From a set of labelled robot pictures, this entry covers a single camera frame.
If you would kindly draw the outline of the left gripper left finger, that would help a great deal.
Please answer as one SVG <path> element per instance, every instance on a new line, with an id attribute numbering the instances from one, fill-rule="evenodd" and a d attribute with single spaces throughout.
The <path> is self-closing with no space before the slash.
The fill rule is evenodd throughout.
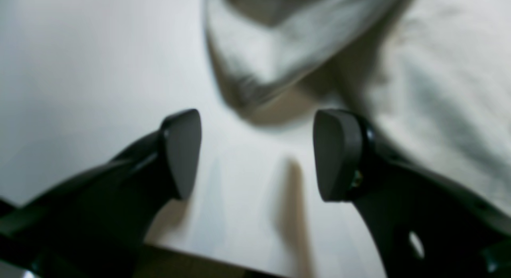
<path id="1" fill-rule="evenodd" d="M 129 278 L 157 213 L 192 194 L 200 113 L 166 117 L 110 161 L 27 205 L 1 203 L 1 260 L 41 278 Z"/>

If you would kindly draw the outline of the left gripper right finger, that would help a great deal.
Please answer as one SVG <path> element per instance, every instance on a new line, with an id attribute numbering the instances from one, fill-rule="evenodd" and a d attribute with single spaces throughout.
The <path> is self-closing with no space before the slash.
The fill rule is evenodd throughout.
<path id="1" fill-rule="evenodd" d="M 365 118 L 315 113 L 313 145 L 325 202 L 350 202 L 389 278 L 509 278 L 510 216 L 462 184 L 405 160 Z"/>

